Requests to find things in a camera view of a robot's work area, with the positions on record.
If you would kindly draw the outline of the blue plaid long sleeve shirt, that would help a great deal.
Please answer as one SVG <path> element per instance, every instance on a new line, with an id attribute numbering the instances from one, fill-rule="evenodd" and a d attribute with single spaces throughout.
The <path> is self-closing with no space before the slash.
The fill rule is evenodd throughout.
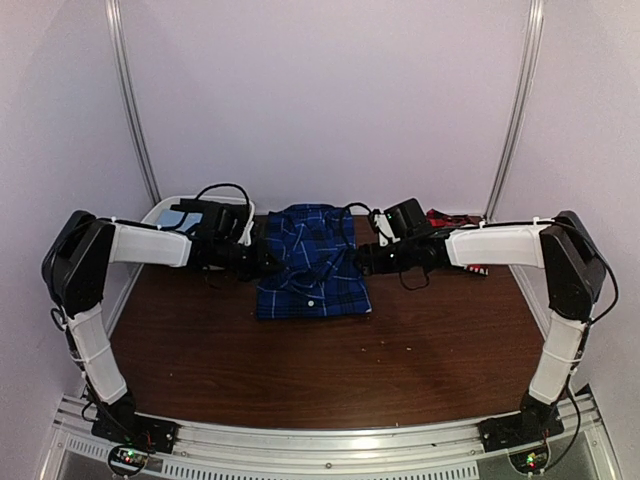
<path id="1" fill-rule="evenodd" d="M 267 216 L 265 239 L 283 270 L 256 286 L 260 320 L 364 315 L 372 310 L 354 265 L 354 219 L 346 208 L 295 204 Z"/>

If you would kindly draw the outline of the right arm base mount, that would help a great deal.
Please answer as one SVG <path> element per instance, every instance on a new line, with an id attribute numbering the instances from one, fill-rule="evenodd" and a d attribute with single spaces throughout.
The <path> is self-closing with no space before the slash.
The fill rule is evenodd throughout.
<path id="1" fill-rule="evenodd" d="M 517 412 L 502 417 L 491 417 L 478 425 L 485 452 L 512 449 L 562 434 L 564 425 L 557 415 L 540 423 L 529 413 Z"/>

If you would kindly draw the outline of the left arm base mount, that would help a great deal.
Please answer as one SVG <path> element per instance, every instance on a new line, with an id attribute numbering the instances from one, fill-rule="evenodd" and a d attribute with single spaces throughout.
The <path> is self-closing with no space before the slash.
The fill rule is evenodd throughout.
<path id="1" fill-rule="evenodd" d="M 178 424 L 138 414 L 118 418 L 99 412 L 91 433 L 151 453 L 171 454 L 177 439 Z"/>

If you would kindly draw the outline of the red black plaid shirt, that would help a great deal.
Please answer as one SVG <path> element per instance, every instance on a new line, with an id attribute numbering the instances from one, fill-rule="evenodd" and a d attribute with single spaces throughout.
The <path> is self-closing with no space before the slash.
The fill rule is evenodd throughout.
<path id="1" fill-rule="evenodd" d="M 426 213 L 426 219 L 431 224 L 431 226 L 436 229 L 445 228 L 445 227 L 461 227 L 466 225 L 476 225 L 482 220 L 481 217 L 474 217 L 466 214 L 449 215 L 435 209 L 430 209 Z M 489 275 L 489 267 L 486 265 L 476 264 L 476 265 L 454 266 L 454 269 L 464 270 L 467 273 L 474 274 L 477 276 L 482 276 L 482 277 L 487 277 Z"/>

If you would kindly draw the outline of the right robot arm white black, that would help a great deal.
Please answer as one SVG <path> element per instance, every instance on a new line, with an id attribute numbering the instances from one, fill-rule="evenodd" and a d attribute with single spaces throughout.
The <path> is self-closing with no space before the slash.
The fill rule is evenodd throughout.
<path id="1" fill-rule="evenodd" d="M 444 267 L 522 266 L 543 271 L 549 327 L 541 357 L 522 398 L 512 430 L 519 440 L 535 440 L 551 417 L 581 363 L 593 310 L 610 268 L 578 215 L 562 211 L 549 219 L 438 229 L 427 226 L 394 230 L 383 243 L 356 249 L 354 264 L 365 276 L 425 274 Z"/>

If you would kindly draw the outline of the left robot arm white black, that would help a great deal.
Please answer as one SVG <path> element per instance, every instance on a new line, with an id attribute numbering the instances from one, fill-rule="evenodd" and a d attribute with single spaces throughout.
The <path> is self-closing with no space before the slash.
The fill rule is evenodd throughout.
<path id="1" fill-rule="evenodd" d="M 144 433 L 135 399 L 115 360 L 102 320 L 109 267 L 114 263 L 230 270 L 251 281 L 277 274 L 284 265 L 262 237 L 242 240 L 237 221 L 216 225 L 205 213 L 188 228 L 159 226 L 74 212 L 42 262 L 54 303 L 52 316 L 67 338 L 74 363 L 99 409 L 99 420 L 123 444 Z"/>

